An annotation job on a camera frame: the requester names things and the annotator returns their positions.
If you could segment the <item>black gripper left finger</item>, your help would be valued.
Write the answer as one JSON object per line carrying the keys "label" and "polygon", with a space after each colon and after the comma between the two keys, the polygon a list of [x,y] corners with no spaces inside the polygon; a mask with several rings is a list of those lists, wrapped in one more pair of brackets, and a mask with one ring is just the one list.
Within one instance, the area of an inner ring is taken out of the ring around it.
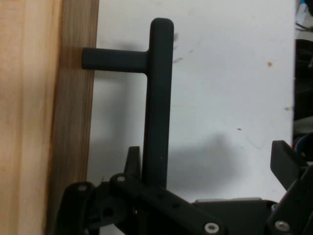
{"label": "black gripper left finger", "polygon": [[124,172],[94,186],[68,186],[61,202],[61,234],[97,235],[115,225],[126,235],[224,235],[226,226],[164,188],[140,178],[140,149],[130,147]]}

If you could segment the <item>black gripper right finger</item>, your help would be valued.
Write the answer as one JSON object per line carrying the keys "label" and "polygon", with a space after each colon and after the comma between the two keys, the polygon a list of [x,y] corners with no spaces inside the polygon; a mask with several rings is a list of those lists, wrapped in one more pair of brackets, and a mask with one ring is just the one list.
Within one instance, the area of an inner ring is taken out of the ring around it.
{"label": "black gripper right finger", "polygon": [[313,166],[285,141],[273,141],[270,169],[286,193],[266,221],[266,234],[311,235]]}

